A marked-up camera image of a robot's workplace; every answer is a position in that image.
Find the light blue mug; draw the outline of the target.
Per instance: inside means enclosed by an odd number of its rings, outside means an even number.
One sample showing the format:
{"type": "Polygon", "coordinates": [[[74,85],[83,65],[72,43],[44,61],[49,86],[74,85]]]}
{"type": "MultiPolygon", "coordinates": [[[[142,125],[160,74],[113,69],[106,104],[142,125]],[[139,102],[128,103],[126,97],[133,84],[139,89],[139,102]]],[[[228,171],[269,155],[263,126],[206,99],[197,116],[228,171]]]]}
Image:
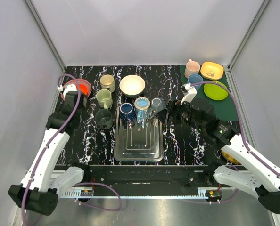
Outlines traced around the light blue mug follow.
{"type": "Polygon", "coordinates": [[[150,100],[146,97],[139,97],[135,100],[136,120],[138,124],[144,123],[150,118],[152,110],[150,108],[150,100]]]}

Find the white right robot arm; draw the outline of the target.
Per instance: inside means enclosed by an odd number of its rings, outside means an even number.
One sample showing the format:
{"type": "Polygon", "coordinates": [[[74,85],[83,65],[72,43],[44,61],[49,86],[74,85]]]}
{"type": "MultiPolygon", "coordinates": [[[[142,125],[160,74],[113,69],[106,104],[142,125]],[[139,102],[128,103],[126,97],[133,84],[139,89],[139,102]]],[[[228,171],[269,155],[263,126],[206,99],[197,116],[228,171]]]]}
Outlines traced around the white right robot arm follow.
{"type": "Polygon", "coordinates": [[[169,101],[156,117],[163,124],[185,123],[196,128],[206,142],[231,155],[251,173],[249,176],[212,163],[203,175],[207,186],[232,186],[257,198],[268,211],[280,214],[280,168],[254,149],[239,129],[218,119],[206,99],[169,101]]]}

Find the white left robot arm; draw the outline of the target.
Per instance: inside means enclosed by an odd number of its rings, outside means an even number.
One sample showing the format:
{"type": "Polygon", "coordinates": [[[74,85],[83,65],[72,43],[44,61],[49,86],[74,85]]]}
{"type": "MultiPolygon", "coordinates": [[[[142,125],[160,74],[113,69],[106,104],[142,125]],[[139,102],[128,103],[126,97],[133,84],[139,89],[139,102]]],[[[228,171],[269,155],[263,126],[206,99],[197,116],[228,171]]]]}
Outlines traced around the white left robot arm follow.
{"type": "Polygon", "coordinates": [[[69,91],[60,110],[49,116],[42,144],[30,169],[20,184],[11,185],[8,190],[18,207],[49,216],[69,188],[75,184],[87,186],[90,183],[90,167],[77,162],[56,179],[51,179],[60,153],[73,131],[79,127],[86,107],[88,98],[83,92],[69,91]]]}

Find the dark grey mug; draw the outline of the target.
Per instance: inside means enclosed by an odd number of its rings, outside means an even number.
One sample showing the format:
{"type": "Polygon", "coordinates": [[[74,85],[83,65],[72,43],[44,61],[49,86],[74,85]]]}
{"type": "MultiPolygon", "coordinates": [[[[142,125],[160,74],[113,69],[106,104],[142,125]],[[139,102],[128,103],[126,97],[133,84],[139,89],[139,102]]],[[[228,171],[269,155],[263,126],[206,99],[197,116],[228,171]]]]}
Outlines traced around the dark grey mug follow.
{"type": "Polygon", "coordinates": [[[100,109],[95,115],[95,121],[102,129],[110,129],[113,126],[112,113],[107,109],[100,109]]]}

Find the cream white mug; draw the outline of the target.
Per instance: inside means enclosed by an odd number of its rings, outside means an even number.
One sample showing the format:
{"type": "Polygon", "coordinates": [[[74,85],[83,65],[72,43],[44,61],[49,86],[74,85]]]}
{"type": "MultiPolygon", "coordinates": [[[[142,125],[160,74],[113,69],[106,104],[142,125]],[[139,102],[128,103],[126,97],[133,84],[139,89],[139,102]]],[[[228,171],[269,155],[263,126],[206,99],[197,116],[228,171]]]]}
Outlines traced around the cream white mug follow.
{"type": "Polygon", "coordinates": [[[113,93],[116,89],[114,77],[109,74],[106,74],[100,78],[100,85],[102,89],[107,89],[111,93],[113,93]]]}

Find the light green mug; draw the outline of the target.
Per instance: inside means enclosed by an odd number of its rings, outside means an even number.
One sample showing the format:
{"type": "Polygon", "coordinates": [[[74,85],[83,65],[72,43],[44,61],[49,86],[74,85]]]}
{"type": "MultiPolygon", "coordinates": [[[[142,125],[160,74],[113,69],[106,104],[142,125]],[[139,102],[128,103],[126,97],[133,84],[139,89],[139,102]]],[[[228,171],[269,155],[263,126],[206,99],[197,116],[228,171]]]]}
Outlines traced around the light green mug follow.
{"type": "Polygon", "coordinates": [[[99,106],[103,109],[110,109],[113,104],[112,94],[107,89],[101,89],[96,94],[99,106]]]}

